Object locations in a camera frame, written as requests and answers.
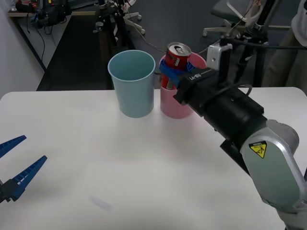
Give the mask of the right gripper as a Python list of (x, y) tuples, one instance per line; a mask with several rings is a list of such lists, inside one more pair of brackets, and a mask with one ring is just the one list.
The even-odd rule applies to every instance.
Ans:
[(219, 73), (209, 69), (197, 69), (188, 62), (183, 69), (173, 69), (162, 59), (159, 64), (165, 74), (177, 87), (174, 99), (189, 106), (203, 118), (235, 118), (237, 86), (219, 79)]

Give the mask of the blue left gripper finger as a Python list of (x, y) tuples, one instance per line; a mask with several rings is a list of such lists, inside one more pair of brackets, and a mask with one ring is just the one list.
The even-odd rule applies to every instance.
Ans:
[(3, 183), (0, 186), (0, 202), (18, 200), (46, 160), (47, 156), (42, 156), (21, 173)]
[(5, 154), (15, 148), (18, 144), (26, 139), (25, 135), (13, 138), (9, 141), (0, 144), (0, 158), (2, 158)]

